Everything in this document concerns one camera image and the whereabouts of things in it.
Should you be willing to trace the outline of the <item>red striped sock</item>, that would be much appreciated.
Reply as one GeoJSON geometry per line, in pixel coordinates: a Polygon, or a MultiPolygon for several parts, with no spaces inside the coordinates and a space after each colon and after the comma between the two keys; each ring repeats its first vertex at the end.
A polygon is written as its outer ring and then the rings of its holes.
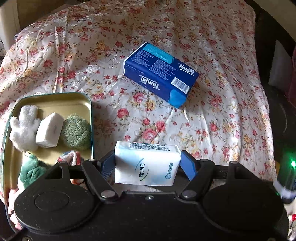
{"type": "Polygon", "coordinates": [[[59,156],[56,162],[67,162],[69,166],[79,166],[84,161],[78,151],[69,151],[59,156]]]}

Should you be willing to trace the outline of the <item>green fuzzy ball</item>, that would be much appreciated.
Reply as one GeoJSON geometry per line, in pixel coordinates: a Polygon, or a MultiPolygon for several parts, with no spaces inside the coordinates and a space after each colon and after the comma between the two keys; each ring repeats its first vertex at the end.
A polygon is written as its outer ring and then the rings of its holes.
{"type": "Polygon", "coordinates": [[[63,122],[60,139],[75,150],[87,150],[91,146],[91,125],[77,114],[69,115],[63,122]]]}

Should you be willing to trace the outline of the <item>pink cloth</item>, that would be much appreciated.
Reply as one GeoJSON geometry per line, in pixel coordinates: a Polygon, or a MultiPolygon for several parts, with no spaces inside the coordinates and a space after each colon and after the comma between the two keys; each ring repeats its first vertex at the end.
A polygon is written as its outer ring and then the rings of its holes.
{"type": "Polygon", "coordinates": [[[10,215],[11,222],[15,225],[15,228],[22,230],[23,227],[20,225],[14,209],[15,200],[23,192],[23,188],[11,189],[8,198],[8,214],[10,215]]]}

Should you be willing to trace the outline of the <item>white and green plush toy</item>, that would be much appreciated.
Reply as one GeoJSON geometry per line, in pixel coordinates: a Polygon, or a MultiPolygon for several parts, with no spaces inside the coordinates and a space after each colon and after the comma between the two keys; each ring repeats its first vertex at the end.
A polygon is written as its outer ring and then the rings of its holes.
{"type": "Polygon", "coordinates": [[[30,152],[23,153],[22,166],[18,177],[18,187],[22,190],[29,187],[39,177],[44,175],[51,165],[39,160],[30,152]]]}

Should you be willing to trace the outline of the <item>white blue tissue packet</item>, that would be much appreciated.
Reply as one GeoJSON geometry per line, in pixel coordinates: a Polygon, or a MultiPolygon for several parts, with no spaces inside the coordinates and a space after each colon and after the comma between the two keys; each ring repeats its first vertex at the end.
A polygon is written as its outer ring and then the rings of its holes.
{"type": "Polygon", "coordinates": [[[118,141],[114,153],[115,183],[173,186],[181,160],[177,145],[118,141]]]}

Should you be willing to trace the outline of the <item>floral bed sheet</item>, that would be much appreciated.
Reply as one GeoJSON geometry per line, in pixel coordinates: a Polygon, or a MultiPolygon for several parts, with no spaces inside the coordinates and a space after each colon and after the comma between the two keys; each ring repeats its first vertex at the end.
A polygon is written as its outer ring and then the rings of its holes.
{"type": "Polygon", "coordinates": [[[177,145],[276,178],[269,105],[244,1],[88,1],[25,27],[1,65],[1,148],[14,106],[46,97],[69,148],[177,145]]]}

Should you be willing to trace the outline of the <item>white tissue pack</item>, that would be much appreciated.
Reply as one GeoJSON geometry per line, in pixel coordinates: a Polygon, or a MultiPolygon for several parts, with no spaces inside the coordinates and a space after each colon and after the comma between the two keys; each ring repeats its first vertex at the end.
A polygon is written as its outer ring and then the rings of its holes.
{"type": "Polygon", "coordinates": [[[39,125],[36,134],[36,143],[42,148],[56,147],[60,138],[63,117],[58,113],[51,113],[39,125]]]}

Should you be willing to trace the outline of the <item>blue Tempo tissue pack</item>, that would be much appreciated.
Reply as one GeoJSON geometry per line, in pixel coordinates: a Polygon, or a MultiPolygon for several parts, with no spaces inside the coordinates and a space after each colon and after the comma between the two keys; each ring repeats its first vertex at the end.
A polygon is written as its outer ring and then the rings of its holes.
{"type": "Polygon", "coordinates": [[[124,60],[123,75],[175,108],[186,102],[199,77],[193,68],[148,42],[124,60]]]}

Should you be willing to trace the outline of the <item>white fluffy plush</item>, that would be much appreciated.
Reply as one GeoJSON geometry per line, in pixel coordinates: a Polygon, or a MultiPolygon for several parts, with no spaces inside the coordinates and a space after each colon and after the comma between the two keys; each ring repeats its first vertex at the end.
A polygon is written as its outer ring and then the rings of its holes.
{"type": "Polygon", "coordinates": [[[37,118],[38,107],[25,105],[21,108],[19,117],[12,116],[10,120],[10,141],[21,152],[34,152],[38,145],[36,134],[41,120],[37,118]]]}

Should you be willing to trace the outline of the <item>gold metal tin tray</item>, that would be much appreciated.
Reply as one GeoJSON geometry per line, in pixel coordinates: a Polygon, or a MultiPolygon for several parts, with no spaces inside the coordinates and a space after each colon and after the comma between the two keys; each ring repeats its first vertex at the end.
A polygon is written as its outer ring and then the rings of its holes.
{"type": "Polygon", "coordinates": [[[22,98],[4,140],[3,185],[15,230],[61,233],[93,211],[83,161],[93,158],[92,103],[79,92],[22,98]]]}

